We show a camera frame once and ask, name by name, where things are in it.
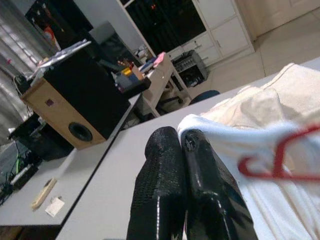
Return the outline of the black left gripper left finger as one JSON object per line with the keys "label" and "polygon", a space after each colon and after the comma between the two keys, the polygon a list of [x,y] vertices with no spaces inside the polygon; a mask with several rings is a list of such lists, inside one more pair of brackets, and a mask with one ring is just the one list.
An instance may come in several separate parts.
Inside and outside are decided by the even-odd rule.
{"label": "black left gripper left finger", "polygon": [[134,185],[128,240],[181,240],[187,210],[185,160],[178,134],[160,127],[149,137]]}

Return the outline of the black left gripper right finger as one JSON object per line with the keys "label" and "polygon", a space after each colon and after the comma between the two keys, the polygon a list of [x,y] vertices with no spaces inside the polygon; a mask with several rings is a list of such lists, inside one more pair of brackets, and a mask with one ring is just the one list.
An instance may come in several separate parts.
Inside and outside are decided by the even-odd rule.
{"label": "black left gripper right finger", "polygon": [[235,178],[205,134],[187,130],[181,146],[188,172],[189,240],[256,240],[257,234]]}

